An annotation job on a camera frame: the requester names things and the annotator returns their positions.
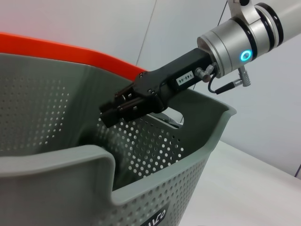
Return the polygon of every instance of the white wall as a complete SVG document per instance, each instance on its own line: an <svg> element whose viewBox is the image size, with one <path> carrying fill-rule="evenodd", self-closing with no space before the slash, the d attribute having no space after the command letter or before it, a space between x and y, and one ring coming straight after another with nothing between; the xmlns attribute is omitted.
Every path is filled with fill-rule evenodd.
<svg viewBox="0 0 301 226"><path fill-rule="evenodd" d="M0 0L0 31L102 51L133 64L155 0Z"/></svg>
<svg viewBox="0 0 301 226"><path fill-rule="evenodd" d="M138 65L153 70L195 48L197 37L217 25L224 4L225 0L157 1ZM227 7L223 21L229 18ZM238 111L222 141L292 175L301 163L300 43L298 36L247 65L252 82L248 88L217 96L207 91L207 84L196 86L198 92ZM234 72L216 79L213 87L236 78Z"/></svg>

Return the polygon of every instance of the perforated basket wall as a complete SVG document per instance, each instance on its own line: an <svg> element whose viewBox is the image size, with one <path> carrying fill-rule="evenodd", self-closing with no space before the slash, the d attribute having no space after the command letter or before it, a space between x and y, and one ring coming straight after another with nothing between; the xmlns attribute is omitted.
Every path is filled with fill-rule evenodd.
<svg viewBox="0 0 301 226"><path fill-rule="evenodd" d="M98 106L126 79L9 54L0 72L1 226L176 226L235 113L188 90L170 102L180 129L150 115L108 129Z"/></svg>

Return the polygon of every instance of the metal bracket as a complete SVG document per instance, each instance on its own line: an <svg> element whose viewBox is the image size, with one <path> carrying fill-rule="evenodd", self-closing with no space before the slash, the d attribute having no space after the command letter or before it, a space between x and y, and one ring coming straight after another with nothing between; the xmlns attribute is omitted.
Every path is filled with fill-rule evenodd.
<svg viewBox="0 0 301 226"><path fill-rule="evenodd" d="M260 20L252 0L227 0L230 8L231 16L239 17L247 25Z"/></svg>

